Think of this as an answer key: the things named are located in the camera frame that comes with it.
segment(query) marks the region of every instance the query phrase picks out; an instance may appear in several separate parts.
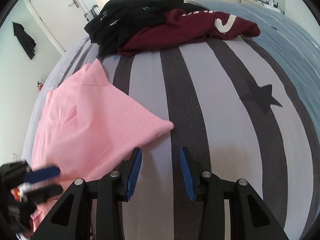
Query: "hanging coat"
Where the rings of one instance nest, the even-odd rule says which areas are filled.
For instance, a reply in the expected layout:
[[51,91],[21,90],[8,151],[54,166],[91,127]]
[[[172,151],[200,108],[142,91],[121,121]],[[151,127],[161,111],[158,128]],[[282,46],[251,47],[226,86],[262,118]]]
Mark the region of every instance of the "hanging coat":
[[24,27],[21,24],[15,22],[13,22],[13,34],[17,37],[29,58],[32,59],[35,55],[36,46],[34,39],[24,31]]

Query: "door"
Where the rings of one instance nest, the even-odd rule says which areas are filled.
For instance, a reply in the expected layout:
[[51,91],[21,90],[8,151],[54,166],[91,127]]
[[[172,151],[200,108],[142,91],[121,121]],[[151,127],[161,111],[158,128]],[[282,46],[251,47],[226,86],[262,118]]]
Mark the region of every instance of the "door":
[[29,0],[45,26],[67,50],[88,34],[86,13],[78,0]]

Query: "black clothing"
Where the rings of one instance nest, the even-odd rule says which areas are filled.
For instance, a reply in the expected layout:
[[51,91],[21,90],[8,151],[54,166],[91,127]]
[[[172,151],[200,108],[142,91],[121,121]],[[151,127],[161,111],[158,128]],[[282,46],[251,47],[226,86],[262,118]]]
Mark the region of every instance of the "black clothing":
[[85,31],[92,43],[97,43],[99,56],[115,54],[130,38],[146,27],[166,22],[163,12],[181,8],[186,13],[204,10],[203,7],[184,3],[184,0],[110,0],[100,14],[90,21]]
[[17,37],[24,51],[27,53],[30,59],[32,59],[35,55],[35,46],[36,43],[25,31],[24,27],[19,23],[13,24],[13,34]]

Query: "dark grey star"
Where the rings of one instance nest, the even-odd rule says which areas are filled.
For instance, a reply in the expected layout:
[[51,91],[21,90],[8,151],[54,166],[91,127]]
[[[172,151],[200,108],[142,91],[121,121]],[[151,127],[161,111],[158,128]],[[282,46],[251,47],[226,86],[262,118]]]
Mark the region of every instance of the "dark grey star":
[[259,87],[256,83],[247,80],[249,93],[240,97],[242,101],[254,101],[258,104],[264,114],[268,114],[270,105],[280,106],[282,105],[272,97],[272,85],[266,85]]

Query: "pile of clothes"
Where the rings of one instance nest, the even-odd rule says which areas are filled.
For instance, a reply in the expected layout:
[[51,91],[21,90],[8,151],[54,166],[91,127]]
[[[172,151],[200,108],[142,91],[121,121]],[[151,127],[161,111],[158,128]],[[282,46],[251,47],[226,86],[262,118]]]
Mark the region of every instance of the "pile of clothes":
[[144,50],[210,38],[260,35],[256,23],[184,0],[110,0],[84,29],[91,42],[100,46],[100,58],[111,54],[131,57]]

